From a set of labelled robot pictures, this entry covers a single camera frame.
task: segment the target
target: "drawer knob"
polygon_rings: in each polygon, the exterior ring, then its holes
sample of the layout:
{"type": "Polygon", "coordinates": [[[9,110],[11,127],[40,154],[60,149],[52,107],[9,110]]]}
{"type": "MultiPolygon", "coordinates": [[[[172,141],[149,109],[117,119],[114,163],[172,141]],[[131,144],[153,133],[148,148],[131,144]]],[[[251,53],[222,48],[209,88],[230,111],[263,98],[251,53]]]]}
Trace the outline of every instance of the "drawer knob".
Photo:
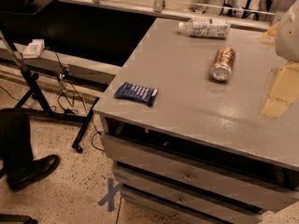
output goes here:
{"type": "Polygon", "coordinates": [[[186,182],[191,182],[193,179],[191,178],[190,174],[187,173],[185,176],[183,176],[183,179],[186,181],[186,182]]]}
{"type": "Polygon", "coordinates": [[[183,201],[181,198],[177,199],[176,202],[177,202],[177,204],[183,204],[183,201]]]}

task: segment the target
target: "table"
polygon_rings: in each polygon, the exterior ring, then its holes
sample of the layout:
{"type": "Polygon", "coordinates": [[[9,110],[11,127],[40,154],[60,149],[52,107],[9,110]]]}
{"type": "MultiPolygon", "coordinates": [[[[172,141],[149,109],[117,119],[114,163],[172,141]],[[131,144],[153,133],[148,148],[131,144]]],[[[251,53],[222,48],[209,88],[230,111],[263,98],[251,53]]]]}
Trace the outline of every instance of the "table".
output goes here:
{"type": "Polygon", "coordinates": [[[299,105],[260,114],[285,63],[261,34],[192,38],[178,21],[153,23],[94,108],[122,197],[188,223],[258,223],[297,201],[299,105]],[[209,75],[223,46],[236,51],[226,83],[209,75]],[[159,89],[153,107],[115,99],[125,81],[159,89]]]}

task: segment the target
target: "copper-colored can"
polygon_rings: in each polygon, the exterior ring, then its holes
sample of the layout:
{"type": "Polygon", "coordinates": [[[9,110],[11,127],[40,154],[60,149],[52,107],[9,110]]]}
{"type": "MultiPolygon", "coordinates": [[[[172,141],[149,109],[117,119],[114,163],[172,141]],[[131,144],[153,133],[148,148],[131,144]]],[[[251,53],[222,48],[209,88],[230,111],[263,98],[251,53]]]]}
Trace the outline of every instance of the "copper-colored can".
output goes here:
{"type": "Polygon", "coordinates": [[[226,81],[232,76],[234,63],[235,51],[229,47],[221,48],[216,53],[210,73],[215,79],[226,81]]]}

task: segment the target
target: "speckled floor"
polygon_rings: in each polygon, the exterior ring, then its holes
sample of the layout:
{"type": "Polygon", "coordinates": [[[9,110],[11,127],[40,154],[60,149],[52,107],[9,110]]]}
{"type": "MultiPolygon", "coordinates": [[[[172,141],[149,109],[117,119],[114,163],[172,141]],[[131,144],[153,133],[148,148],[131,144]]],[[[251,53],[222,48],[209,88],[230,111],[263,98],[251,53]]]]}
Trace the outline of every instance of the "speckled floor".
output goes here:
{"type": "MultiPolygon", "coordinates": [[[[50,83],[53,87],[56,86],[54,80],[50,83]]],[[[0,86],[0,108],[16,104],[2,88],[16,99],[20,99],[27,91],[19,71],[2,65],[0,86]]],[[[44,94],[50,105],[55,105],[60,112],[57,94],[44,94]]],[[[65,101],[61,100],[61,103],[66,107],[65,101]]],[[[34,100],[29,100],[26,104],[38,108],[34,100]]],[[[76,100],[75,106],[70,108],[76,109],[79,114],[85,113],[80,101],[76,100]]],[[[99,117],[94,115],[93,122],[96,129],[101,131],[99,117]]],[[[78,126],[31,119],[31,128],[35,156],[38,158],[55,153],[61,156],[61,164],[57,171],[46,179],[18,192],[12,192],[3,177],[0,180],[0,213],[29,215],[40,224],[182,224],[171,217],[128,203],[121,199],[118,192],[114,196],[112,211],[108,211],[107,203],[102,206],[98,204],[107,195],[107,181],[113,178],[112,161],[106,158],[105,152],[99,150],[103,147],[99,135],[93,138],[96,131],[92,123],[81,141],[82,154],[78,154],[71,147],[78,133],[78,126]]],[[[262,224],[274,223],[298,224],[299,203],[276,214],[266,213],[262,224]]]]}

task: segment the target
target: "metal drawer cabinet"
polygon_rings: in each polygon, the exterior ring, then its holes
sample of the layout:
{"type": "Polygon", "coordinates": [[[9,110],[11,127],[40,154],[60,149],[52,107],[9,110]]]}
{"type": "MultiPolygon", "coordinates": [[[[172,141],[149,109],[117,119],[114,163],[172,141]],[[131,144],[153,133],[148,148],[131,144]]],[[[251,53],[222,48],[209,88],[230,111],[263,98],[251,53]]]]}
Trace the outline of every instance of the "metal drawer cabinet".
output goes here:
{"type": "Polygon", "coordinates": [[[171,203],[166,203],[160,199],[141,193],[128,187],[121,187],[121,196],[125,200],[142,205],[151,210],[168,215],[172,218],[182,220],[190,224],[229,224],[213,217],[205,216],[187,209],[179,208],[171,203]]]}
{"type": "Polygon", "coordinates": [[[102,141],[107,156],[114,161],[120,161],[265,210],[278,211],[295,203],[298,198],[295,191],[107,134],[102,136],[102,141]]]}
{"type": "Polygon", "coordinates": [[[230,223],[256,224],[263,220],[262,215],[235,204],[225,203],[195,190],[176,186],[173,183],[159,180],[157,177],[139,173],[134,169],[121,166],[121,163],[113,165],[113,175],[122,184],[230,223]]]}

